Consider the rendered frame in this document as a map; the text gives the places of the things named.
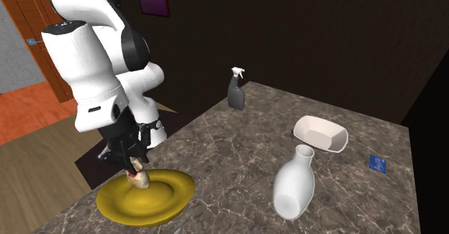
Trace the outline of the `white angular bowl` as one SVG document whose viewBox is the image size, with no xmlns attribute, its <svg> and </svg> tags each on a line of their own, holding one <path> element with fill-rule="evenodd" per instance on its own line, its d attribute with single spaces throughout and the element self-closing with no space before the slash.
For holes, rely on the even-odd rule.
<svg viewBox="0 0 449 234">
<path fill-rule="evenodd" d="M 348 131 L 343 126 L 310 115 L 301 117 L 291 132 L 307 145 L 331 153 L 342 152 L 349 139 Z"/>
</svg>

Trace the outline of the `white vase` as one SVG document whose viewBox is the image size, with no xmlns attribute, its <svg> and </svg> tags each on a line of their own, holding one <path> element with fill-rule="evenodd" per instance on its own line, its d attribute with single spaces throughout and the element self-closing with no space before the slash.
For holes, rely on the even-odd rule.
<svg viewBox="0 0 449 234">
<path fill-rule="evenodd" d="M 295 220 L 308 207 L 314 195 L 311 162 L 314 150 L 297 145 L 294 157 L 279 169 L 273 183 L 273 206 L 286 220 Z"/>
</svg>

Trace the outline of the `brown wooden door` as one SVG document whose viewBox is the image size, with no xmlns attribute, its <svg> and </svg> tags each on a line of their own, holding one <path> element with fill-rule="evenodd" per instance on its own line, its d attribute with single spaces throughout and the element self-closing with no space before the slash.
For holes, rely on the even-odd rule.
<svg viewBox="0 0 449 234">
<path fill-rule="evenodd" d="M 62 21 L 50 0 L 1 0 L 0 96 L 45 81 L 60 103 L 73 98 L 41 36 L 44 28 Z"/>
</svg>

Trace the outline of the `yellow plate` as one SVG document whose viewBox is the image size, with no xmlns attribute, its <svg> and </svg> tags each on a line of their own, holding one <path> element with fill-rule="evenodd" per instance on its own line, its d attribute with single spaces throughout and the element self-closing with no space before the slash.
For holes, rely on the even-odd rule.
<svg viewBox="0 0 449 234">
<path fill-rule="evenodd" d="M 148 171 L 150 186 L 139 189 L 121 175 L 103 185 L 96 206 L 113 222 L 146 228 L 164 224 L 179 215 L 194 195 L 195 181 L 173 169 Z"/>
</svg>

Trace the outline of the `blue card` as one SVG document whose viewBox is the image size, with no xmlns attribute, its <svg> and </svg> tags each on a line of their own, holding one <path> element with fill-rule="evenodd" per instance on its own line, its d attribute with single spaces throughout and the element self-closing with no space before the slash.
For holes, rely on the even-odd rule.
<svg viewBox="0 0 449 234">
<path fill-rule="evenodd" d="M 368 167 L 382 174 L 386 173 L 386 160 L 378 156 L 370 155 Z"/>
</svg>

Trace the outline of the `grey spray bottle, white head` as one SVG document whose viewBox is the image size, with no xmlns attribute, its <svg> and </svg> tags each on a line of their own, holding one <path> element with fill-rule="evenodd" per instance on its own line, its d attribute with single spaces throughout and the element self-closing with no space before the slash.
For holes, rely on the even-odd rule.
<svg viewBox="0 0 449 234">
<path fill-rule="evenodd" d="M 239 87 L 238 79 L 242 78 L 242 73 L 245 70 L 243 68 L 233 67 L 231 71 L 233 76 L 227 91 L 228 106 L 233 109 L 243 110 L 245 106 L 245 92 Z"/>
</svg>

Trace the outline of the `beige lumpy object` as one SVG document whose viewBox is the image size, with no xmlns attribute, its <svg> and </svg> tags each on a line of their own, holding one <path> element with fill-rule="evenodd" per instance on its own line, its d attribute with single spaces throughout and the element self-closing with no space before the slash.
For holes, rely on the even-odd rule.
<svg viewBox="0 0 449 234">
<path fill-rule="evenodd" d="M 136 174 L 126 171 L 128 181 L 138 189 L 147 189 L 150 186 L 150 179 L 142 162 L 136 157 L 130 157 L 130 163 L 136 170 Z"/>
</svg>

